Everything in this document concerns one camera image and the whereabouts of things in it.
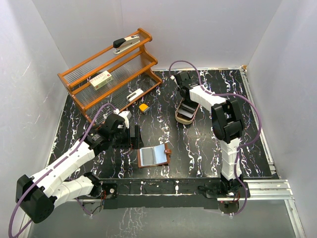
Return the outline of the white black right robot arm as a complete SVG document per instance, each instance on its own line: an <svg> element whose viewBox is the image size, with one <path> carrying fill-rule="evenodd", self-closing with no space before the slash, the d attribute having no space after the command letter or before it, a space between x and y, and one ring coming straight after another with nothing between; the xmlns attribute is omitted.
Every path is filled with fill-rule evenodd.
<svg viewBox="0 0 317 238"><path fill-rule="evenodd" d="M240 189L243 181L238 158L244 123L237 100L217 96L203 85L194 81L189 73L180 72L170 76L177 85L177 91L184 102L199 104L211 113L212 131L220 142L221 173L218 194L233 196Z"/></svg>

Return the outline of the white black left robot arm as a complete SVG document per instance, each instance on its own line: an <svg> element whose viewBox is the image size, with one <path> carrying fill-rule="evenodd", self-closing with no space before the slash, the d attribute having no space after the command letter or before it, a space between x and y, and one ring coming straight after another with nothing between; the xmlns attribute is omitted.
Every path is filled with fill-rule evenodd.
<svg viewBox="0 0 317 238"><path fill-rule="evenodd" d="M66 179L88 161L108 148L139 149L143 146L140 127L129 126L131 113L122 111L109 115L105 122L88 132L59 159L31 177L21 176L16 186L16 203L36 224L53 210L74 198L101 196L102 182L92 172L77 179Z"/></svg>

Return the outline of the grey credit card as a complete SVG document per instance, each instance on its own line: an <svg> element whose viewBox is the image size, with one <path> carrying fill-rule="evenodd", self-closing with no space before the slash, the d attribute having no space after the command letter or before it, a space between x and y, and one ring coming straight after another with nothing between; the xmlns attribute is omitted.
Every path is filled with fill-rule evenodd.
<svg viewBox="0 0 317 238"><path fill-rule="evenodd" d="M155 163L155 153L153 147L140 149L141 166L151 166Z"/></svg>

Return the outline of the brown leather card holder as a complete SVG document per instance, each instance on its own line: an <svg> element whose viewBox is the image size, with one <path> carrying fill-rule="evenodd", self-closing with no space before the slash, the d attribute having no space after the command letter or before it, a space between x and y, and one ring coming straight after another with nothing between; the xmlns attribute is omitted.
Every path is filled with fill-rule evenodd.
<svg viewBox="0 0 317 238"><path fill-rule="evenodd" d="M168 148L167 143L141 148L137 152L138 167L147 168L169 165L171 153L172 151Z"/></svg>

